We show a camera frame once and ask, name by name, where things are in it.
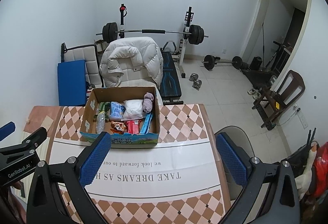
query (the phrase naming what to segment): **wall outlet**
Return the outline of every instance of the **wall outlet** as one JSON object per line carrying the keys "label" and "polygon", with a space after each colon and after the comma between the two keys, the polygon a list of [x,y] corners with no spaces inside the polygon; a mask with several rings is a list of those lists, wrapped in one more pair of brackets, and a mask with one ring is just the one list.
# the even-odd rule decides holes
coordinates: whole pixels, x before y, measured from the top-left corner
{"label": "wall outlet", "polygon": [[302,110],[300,110],[300,111],[297,113],[297,115],[298,115],[298,117],[299,117],[299,119],[300,119],[300,121],[301,121],[301,123],[302,123],[302,125],[303,125],[303,128],[306,129],[309,125],[308,125],[308,123],[306,122],[306,119],[305,119],[305,117],[304,117],[304,115],[303,115]]}

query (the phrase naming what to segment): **red object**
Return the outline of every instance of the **red object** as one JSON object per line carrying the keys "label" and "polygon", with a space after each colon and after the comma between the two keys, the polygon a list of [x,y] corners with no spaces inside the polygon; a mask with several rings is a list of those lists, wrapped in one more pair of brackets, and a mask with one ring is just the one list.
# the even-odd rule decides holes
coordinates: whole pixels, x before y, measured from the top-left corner
{"label": "red object", "polygon": [[317,187],[313,196],[318,198],[328,188],[328,142],[318,149],[313,166],[317,174]]}
{"label": "red object", "polygon": [[128,133],[139,134],[139,120],[129,120],[126,122]]}

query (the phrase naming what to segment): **purple rolled towel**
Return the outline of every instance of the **purple rolled towel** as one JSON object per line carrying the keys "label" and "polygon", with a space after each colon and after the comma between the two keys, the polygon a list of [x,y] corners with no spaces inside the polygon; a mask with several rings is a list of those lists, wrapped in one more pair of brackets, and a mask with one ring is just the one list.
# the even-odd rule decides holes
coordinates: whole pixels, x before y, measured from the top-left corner
{"label": "purple rolled towel", "polygon": [[143,110],[146,113],[151,112],[153,109],[154,95],[151,93],[146,93],[144,96]]}

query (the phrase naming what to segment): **brown plastic chair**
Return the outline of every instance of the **brown plastic chair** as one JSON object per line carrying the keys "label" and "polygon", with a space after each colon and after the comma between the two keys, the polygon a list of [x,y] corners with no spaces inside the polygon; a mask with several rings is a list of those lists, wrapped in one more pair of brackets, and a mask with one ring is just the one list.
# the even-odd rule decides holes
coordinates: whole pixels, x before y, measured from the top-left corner
{"label": "brown plastic chair", "polygon": [[[284,86],[287,78],[289,75],[293,76],[292,81],[287,86],[287,88],[283,91],[282,94],[279,94],[280,90]],[[285,104],[285,101],[296,91],[298,87],[301,87],[302,90],[288,103]],[[286,77],[284,78],[283,82],[281,83],[280,87],[277,90],[277,94],[271,97],[272,91],[267,88],[262,88],[262,95],[260,99],[254,101],[254,106],[252,109],[255,109],[261,101],[267,101],[268,103],[265,105],[264,108],[268,107],[270,105],[273,109],[273,113],[270,117],[264,120],[264,123],[262,124],[262,128],[268,124],[270,121],[275,121],[277,117],[279,117],[287,108],[289,108],[305,91],[305,85],[303,78],[300,74],[297,72],[290,70]]]}

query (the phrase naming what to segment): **clear plastic bottle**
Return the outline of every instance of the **clear plastic bottle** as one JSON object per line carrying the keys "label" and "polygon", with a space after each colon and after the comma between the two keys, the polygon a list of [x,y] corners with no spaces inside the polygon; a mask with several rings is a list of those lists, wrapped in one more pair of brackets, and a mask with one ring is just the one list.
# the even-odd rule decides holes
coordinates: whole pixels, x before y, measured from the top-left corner
{"label": "clear plastic bottle", "polygon": [[102,111],[97,116],[96,132],[100,134],[105,129],[106,113]]}

